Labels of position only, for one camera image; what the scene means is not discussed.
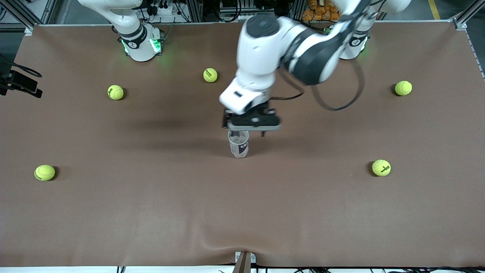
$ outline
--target table surface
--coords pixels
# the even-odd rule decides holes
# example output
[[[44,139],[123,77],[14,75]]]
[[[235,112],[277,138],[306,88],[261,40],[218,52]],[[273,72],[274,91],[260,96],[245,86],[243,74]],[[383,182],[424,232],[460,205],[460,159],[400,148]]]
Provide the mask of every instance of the table surface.
[[[375,24],[354,105],[325,111],[310,88],[274,102],[281,130],[235,159],[218,96],[240,28],[174,26],[145,63],[109,27],[24,38],[16,61],[44,75],[44,95],[0,98],[0,265],[224,264],[240,250],[265,266],[485,263],[485,82],[465,32]],[[273,95],[295,94],[282,76]],[[410,95],[391,92],[400,80]],[[318,86],[334,106],[356,88],[348,61]],[[387,177],[369,173],[379,158]],[[41,164],[55,180],[34,178]]]

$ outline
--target tennis ball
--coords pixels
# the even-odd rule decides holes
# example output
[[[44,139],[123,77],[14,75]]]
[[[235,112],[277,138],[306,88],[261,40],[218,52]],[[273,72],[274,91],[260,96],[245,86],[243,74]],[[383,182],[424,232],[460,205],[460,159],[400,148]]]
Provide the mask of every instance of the tennis ball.
[[[208,83],[213,83],[217,80],[217,71],[213,68],[204,70],[204,80]]]
[[[110,88],[108,88],[108,96],[113,100],[119,100],[124,94],[123,88],[121,88],[119,85],[112,85]]]
[[[396,87],[394,88],[394,90],[396,91],[396,94],[398,94],[399,96],[405,96],[411,93],[412,89],[413,89],[413,86],[408,81],[400,81],[396,84]]]
[[[376,160],[372,164],[372,171],[378,176],[386,176],[391,172],[391,164],[383,159]]]
[[[50,165],[40,165],[33,172],[34,176],[40,181],[47,181],[54,177],[56,171]]]

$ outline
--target brown tablecloth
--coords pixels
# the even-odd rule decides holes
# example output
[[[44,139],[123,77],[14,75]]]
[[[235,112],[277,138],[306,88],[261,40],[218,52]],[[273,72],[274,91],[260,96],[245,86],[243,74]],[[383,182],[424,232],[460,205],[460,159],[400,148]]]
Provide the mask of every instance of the brown tablecloth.
[[[24,38],[16,61],[44,95],[0,98],[0,265],[223,264],[240,250],[266,266],[484,265],[485,83],[464,32],[375,24],[354,105],[325,111],[309,88],[274,102],[281,130],[235,159],[218,96],[240,28],[174,26],[145,63],[109,27]],[[391,92],[400,80],[410,95]],[[348,61],[318,86],[334,106],[356,87]],[[279,74],[273,95],[296,92]],[[379,158],[387,177],[369,173]],[[41,164],[55,180],[34,178]]]

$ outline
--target pile of brown food items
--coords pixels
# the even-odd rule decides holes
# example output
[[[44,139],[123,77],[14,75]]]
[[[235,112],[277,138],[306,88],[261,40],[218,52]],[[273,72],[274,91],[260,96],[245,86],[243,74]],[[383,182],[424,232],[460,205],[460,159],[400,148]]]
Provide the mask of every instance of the pile of brown food items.
[[[308,9],[303,12],[303,21],[337,21],[340,18],[339,8],[331,0],[308,0]]]

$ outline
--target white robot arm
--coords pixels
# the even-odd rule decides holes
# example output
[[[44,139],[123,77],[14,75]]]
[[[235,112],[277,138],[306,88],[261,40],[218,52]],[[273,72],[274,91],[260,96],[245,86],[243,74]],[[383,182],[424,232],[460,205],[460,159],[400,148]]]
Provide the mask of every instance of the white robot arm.
[[[126,53],[138,62],[148,61],[162,51],[163,32],[150,24],[142,24],[133,8],[142,0],[78,0],[87,8],[105,17],[121,36]]]
[[[410,2],[391,1],[407,2],[401,5],[404,8]],[[226,107],[224,128],[232,131],[279,129],[280,119],[269,109],[268,100],[280,63],[302,83],[316,85],[330,77],[339,57],[351,59],[360,53],[375,21],[376,10],[370,6],[370,0],[336,0],[335,3],[341,17],[329,35],[318,34],[287,17],[261,15],[245,22],[237,49],[236,77],[219,97]]]

